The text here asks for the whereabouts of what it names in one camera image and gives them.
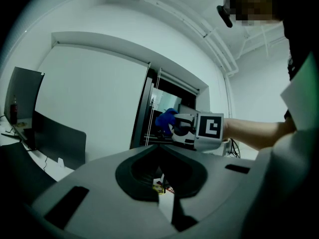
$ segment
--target black monitor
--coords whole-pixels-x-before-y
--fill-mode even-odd
[[[62,125],[36,111],[32,129],[36,149],[47,157],[56,162],[62,158],[64,165],[74,170],[85,164],[85,132]]]
[[[43,77],[43,73],[15,67],[6,93],[4,115],[10,122],[10,106],[13,104],[15,98],[17,104],[17,123],[11,125],[21,139],[31,148],[33,148],[33,139],[31,139],[33,137],[31,133],[32,116]]]

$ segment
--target person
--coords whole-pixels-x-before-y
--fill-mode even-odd
[[[231,19],[243,25],[282,21],[290,45],[288,73],[292,80],[310,51],[316,49],[319,39],[312,17],[317,7],[315,0],[224,0],[224,5],[217,10],[228,27],[232,27]],[[225,119],[223,137],[256,150],[271,147],[282,136],[296,130],[289,111],[284,118],[285,122],[274,123]]]

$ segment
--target white ceiling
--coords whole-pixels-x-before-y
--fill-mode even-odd
[[[159,8],[156,8],[159,4],[158,1],[160,1],[159,7],[162,9],[162,12],[159,12]],[[128,2],[128,0],[117,0],[117,2]],[[149,4],[145,6],[141,2],[148,2],[153,4],[153,6],[149,6]],[[216,10],[218,5],[223,4],[223,0],[156,0],[156,2],[151,0],[130,0],[130,6],[133,6],[133,3],[136,3],[136,6],[140,8],[143,6],[152,16],[159,17],[162,20],[164,19],[164,15],[167,14],[165,21],[174,27],[178,26],[178,23],[176,23],[178,21],[176,19],[176,11],[181,12],[182,16],[180,16],[180,19],[182,19],[182,22],[185,23],[186,20],[184,19],[186,17],[190,25],[202,27],[202,32],[197,32],[198,35],[196,36],[196,30],[192,26],[189,26],[189,24],[184,24],[185,34],[191,38],[197,38],[198,44],[202,45],[204,51],[211,53],[210,55],[214,57],[214,61],[217,60],[217,65],[228,67],[228,69],[231,67],[232,70],[237,68],[235,60],[241,55],[259,48],[265,45],[265,43],[267,43],[267,48],[269,49],[273,43],[285,40],[283,38],[284,30],[281,23],[264,25],[263,27],[234,24],[232,28],[228,28]],[[170,9],[173,8],[175,10],[174,13],[170,13],[169,15],[169,9],[166,9],[167,6]],[[211,45],[208,45],[210,46],[209,48],[205,47],[207,45],[203,44],[203,38],[205,40],[209,39],[210,42],[214,42],[216,45],[213,48]]]

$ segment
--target bottle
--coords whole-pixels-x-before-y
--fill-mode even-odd
[[[14,96],[13,103],[10,106],[10,123],[12,125],[15,125],[17,123],[18,119],[18,105],[16,103],[16,98]]]

